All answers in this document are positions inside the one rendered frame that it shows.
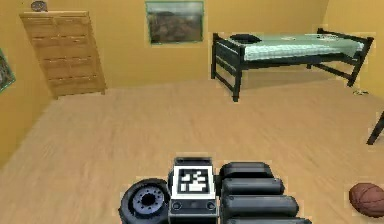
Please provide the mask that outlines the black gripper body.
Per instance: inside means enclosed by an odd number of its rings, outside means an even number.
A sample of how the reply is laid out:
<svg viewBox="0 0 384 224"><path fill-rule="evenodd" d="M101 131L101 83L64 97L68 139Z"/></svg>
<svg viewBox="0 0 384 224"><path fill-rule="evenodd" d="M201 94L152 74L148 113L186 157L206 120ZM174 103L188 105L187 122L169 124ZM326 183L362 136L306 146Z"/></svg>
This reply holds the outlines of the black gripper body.
<svg viewBox="0 0 384 224"><path fill-rule="evenodd" d="M167 182L149 178L133 184L118 209L122 224L168 224Z"/></svg>

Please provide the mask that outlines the wooden chest of drawers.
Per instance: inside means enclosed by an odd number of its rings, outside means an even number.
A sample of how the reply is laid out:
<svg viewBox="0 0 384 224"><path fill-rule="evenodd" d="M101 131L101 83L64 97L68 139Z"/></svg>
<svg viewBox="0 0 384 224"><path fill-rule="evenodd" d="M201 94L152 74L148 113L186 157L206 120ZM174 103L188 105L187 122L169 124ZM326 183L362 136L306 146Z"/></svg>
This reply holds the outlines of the wooden chest of drawers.
<svg viewBox="0 0 384 224"><path fill-rule="evenodd" d="M55 99L105 93L88 11L23 12L19 16Z"/></svg>

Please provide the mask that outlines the green framed landscape picture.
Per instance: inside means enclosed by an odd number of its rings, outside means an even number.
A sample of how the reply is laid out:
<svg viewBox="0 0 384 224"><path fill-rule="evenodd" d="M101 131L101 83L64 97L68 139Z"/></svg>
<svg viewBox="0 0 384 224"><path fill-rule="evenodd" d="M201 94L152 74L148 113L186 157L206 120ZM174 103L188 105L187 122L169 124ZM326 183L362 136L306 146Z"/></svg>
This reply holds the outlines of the green framed landscape picture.
<svg viewBox="0 0 384 224"><path fill-rule="evenodd" d="M203 1L149 0L145 9L151 44L203 41Z"/></svg>

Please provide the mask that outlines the black pillow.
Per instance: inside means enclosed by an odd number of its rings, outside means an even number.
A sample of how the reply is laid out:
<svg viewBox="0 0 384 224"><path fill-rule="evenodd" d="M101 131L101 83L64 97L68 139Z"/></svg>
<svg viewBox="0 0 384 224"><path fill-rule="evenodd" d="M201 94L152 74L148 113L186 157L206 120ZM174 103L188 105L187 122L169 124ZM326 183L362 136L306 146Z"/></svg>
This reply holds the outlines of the black pillow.
<svg viewBox="0 0 384 224"><path fill-rule="evenodd" d="M230 38L241 44L255 44L261 42L261 39L251 34L234 34Z"/></svg>

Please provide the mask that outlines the black framed bed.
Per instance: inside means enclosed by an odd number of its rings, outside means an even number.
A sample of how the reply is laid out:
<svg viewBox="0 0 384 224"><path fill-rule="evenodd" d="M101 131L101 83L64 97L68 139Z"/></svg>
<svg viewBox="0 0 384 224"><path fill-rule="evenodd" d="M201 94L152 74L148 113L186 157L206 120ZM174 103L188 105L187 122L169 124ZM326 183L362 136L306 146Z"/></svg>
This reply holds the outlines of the black framed bed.
<svg viewBox="0 0 384 224"><path fill-rule="evenodd" d="M262 35L261 42L241 44L213 35L211 77L220 80L238 101L243 72L250 69L304 65L317 67L347 80L353 86L373 44L359 37L319 28L299 35Z"/></svg>

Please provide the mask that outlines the brown basketball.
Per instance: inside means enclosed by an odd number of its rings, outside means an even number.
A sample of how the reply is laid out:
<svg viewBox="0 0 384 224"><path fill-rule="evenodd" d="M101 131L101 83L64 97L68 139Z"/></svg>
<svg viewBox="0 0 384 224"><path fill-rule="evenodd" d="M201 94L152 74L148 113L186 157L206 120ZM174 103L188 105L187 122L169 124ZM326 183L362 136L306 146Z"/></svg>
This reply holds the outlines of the brown basketball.
<svg viewBox="0 0 384 224"><path fill-rule="evenodd" d="M384 217L384 190L375 184L355 184L349 190L349 202L362 215Z"/></svg>

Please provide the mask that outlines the grey round object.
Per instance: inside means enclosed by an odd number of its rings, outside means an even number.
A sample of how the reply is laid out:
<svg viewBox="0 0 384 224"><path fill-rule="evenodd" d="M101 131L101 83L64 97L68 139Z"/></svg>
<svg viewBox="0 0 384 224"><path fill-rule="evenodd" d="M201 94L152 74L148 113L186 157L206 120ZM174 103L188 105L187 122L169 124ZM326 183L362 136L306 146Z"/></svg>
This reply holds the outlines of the grey round object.
<svg viewBox="0 0 384 224"><path fill-rule="evenodd" d="M31 10L33 12L47 12L47 2L45 0L35 0L31 3Z"/></svg>

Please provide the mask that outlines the black furniture leg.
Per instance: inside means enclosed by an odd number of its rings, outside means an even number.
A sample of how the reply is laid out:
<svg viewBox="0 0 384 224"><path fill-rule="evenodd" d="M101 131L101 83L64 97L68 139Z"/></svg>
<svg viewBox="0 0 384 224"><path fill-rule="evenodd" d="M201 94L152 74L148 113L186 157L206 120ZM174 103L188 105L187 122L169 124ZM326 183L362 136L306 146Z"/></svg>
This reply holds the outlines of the black furniture leg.
<svg viewBox="0 0 384 224"><path fill-rule="evenodd" d="M376 123L374 129L372 130L367 140L367 144L373 145L383 129L384 129L384 111L381 113L378 122Z"/></svg>

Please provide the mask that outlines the green framed wall picture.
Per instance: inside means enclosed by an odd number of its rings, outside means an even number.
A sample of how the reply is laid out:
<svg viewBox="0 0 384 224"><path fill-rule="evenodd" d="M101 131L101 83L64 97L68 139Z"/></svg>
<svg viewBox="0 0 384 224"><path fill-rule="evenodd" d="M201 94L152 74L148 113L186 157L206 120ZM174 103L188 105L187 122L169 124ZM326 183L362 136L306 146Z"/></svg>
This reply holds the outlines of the green framed wall picture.
<svg viewBox="0 0 384 224"><path fill-rule="evenodd" d="M15 75L0 48L0 93L16 81Z"/></svg>

